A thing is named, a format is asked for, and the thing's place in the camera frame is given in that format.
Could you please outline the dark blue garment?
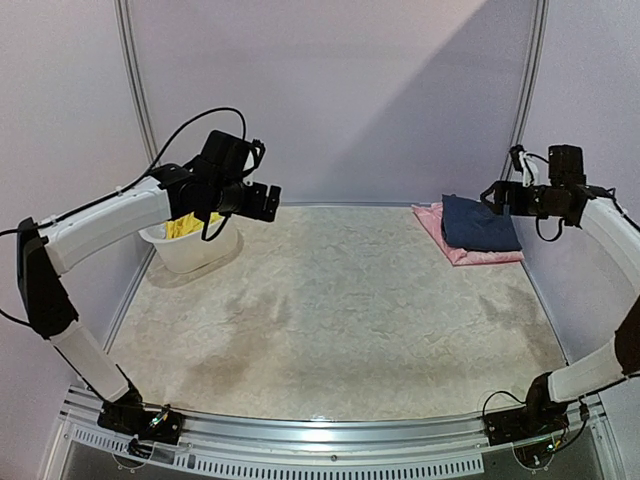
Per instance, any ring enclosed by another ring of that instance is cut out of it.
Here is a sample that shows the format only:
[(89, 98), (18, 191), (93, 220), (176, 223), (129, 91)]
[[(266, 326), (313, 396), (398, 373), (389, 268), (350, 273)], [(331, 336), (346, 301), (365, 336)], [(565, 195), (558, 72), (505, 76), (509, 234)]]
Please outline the dark blue garment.
[(441, 230), (452, 248), (477, 252), (522, 250), (511, 217), (494, 214), (472, 199), (443, 195)]

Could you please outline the pink patterned shorts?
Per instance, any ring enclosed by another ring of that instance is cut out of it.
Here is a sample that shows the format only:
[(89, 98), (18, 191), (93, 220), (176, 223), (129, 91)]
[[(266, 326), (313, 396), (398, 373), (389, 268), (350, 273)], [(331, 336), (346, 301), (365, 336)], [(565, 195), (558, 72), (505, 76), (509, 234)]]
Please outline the pink patterned shorts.
[(449, 246), (444, 240), (441, 228), (443, 205), (436, 202), (430, 206), (411, 206), (412, 212), (441, 252), (453, 267), (500, 265), (518, 263), (524, 259), (521, 251), (479, 252)]

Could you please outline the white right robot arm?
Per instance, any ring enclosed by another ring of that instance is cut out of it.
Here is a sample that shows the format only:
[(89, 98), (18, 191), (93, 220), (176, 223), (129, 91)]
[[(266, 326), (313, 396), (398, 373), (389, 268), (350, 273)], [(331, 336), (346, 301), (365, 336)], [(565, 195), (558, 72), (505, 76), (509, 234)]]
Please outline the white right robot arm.
[[(481, 202), (497, 215), (532, 217), (536, 223), (556, 218), (558, 231), (547, 243), (557, 241), (565, 227), (580, 230), (590, 238), (587, 252), (596, 255), (596, 264), (604, 264), (609, 276), (638, 289), (639, 224), (619, 204), (615, 189), (588, 183), (582, 149), (552, 145), (542, 157), (515, 145), (509, 157), (521, 178), (495, 181), (481, 194)], [(517, 427), (524, 435), (537, 436), (568, 404), (638, 375), (639, 303), (635, 302), (604, 346), (532, 381)]]

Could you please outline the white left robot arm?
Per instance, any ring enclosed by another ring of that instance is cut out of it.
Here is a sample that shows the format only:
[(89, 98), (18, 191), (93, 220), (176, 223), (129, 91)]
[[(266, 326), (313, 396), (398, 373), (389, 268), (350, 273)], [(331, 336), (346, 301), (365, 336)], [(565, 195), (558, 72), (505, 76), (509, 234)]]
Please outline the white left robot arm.
[(126, 433), (141, 433), (148, 412), (126, 396), (132, 388), (125, 374), (84, 325), (63, 277), (121, 240), (190, 213), (272, 222), (281, 192), (277, 185), (249, 183), (242, 174), (207, 178), (195, 168), (169, 164), (65, 219), (19, 224), (17, 283), (29, 326), (101, 400), (112, 402), (109, 415)]

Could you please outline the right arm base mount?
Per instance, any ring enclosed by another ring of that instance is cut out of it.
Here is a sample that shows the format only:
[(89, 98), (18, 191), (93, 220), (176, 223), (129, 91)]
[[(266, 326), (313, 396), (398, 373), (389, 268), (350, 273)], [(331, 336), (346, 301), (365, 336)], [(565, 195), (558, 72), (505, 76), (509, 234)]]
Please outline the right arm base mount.
[(524, 440), (566, 431), (569, 427), (568, 403), (543, 404), (529, 407), (525, 402), (512, 396), (518, 406), (489, 412), (487, 406), (493, 393), (485, 401), (481, 413), (484, 434), (490, 446), (517, 443)]

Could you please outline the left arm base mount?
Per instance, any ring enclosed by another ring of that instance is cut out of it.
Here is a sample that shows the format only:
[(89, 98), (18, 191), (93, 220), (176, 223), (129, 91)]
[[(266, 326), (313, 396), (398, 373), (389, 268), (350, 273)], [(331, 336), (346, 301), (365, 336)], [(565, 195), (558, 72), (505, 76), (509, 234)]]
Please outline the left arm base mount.
[(104, 402), (97, 425), (142, 441), (179, 443), (186, 417), (169, 405), (145, 407), (139, 393), (128, 392), (114, 402)]

